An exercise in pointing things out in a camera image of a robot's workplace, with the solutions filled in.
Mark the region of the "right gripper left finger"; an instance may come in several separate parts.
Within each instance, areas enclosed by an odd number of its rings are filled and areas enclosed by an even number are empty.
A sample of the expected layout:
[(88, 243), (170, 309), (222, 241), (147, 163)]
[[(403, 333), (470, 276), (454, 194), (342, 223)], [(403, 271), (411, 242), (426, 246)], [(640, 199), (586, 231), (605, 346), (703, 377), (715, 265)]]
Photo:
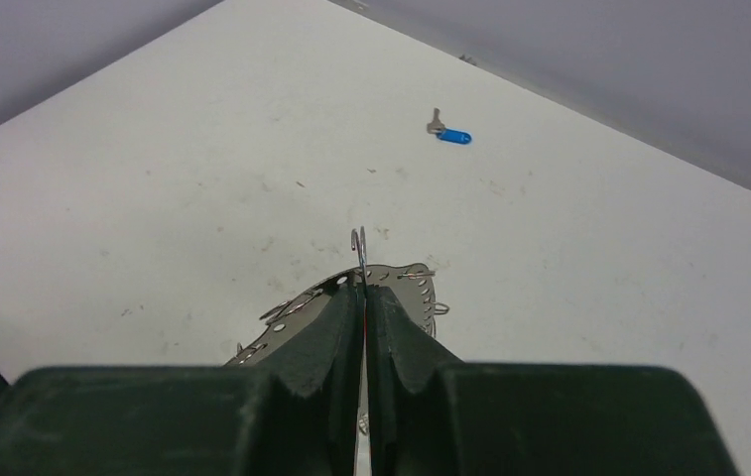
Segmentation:
[(49, 367), (0, 399), (0, 475), (351, 475), (365, 291), (254, 365)]

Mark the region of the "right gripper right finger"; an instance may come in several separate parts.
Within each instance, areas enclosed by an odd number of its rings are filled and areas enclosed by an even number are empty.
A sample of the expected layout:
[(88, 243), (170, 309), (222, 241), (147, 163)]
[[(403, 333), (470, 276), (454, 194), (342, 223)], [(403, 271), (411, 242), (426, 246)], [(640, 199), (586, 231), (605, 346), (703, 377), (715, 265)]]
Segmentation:
[(694, 386), (663, 367), (424, 368), (428, 340), (385, 288), (366, 292), (376, 475), (734, 475)]

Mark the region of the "metal key organizer plate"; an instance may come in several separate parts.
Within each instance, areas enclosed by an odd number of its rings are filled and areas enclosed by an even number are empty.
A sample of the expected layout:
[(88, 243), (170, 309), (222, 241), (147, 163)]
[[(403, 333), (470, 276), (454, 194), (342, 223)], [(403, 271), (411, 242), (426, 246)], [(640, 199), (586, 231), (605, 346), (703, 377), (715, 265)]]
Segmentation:
[(272, 372), (280, 379), (317, 380), (330, 375), (340, 332), (331, 325), (320, 324), (317, 329), (309, 326), (319, 319), (336, 294), (365, 285), (390, 290), (409, 320), (428, 336), (414, 353), (407, 352), (407, 357), (416, 359), (424, 368), (460, 365), (461, 360), (435, 342), (436, 317), (449, 312), (449, 307), (436, 300), (434, 275), (427, 265), (415, 263), (402, 267), (366, 264), (330, 276), (262, 315), (264, 332), (248, 346), (238, 346), (223, 366), (240, 372), (258, 366), (262, 372)]

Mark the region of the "key with blue tag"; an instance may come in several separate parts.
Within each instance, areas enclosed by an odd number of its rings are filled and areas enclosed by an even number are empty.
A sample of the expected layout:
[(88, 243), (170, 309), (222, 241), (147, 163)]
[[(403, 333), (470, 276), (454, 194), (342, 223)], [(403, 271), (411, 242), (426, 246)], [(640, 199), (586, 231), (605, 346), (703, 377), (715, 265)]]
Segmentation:
[(426, 130), (438, 140), (458, 145), (468, 145), (472, 137), (468, 132), (447, 128), (440, 120), (440, 109), (433, 110), (432, 120), (427, 124)]

